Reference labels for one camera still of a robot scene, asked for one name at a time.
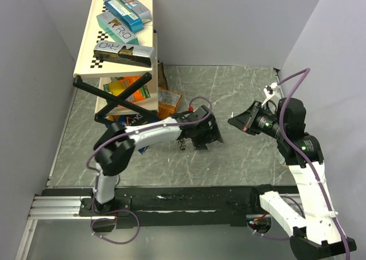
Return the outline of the small padlock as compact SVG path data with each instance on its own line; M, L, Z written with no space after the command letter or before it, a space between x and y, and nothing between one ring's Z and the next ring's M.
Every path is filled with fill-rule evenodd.
M186 150L186 142L184 139L179 139L178 144L179 144L180 150Z

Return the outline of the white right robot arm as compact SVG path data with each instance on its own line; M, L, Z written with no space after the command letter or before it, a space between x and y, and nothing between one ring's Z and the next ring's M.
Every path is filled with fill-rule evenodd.
M297 259L350 259L357 245L337 219L326 183L323 152L318 140L305 132L305 116L299 99L282 98L275 112L254 101L245 112L228 119L244 133L266 134L276 140L295 180L303 214L295 212L268 185L254 189L249 204L255 213L267 211L281 225Z

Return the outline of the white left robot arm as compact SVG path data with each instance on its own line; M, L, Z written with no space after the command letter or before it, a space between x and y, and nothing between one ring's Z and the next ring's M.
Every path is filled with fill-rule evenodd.
M115 181L127 168L135 151L182 139L190 139L195 150L206 150L208 144L224 141L212 110L205 105L144 125L112 124L94 145L94 151L86 161L87 168L97 173L92 213L107 215L112 211Z

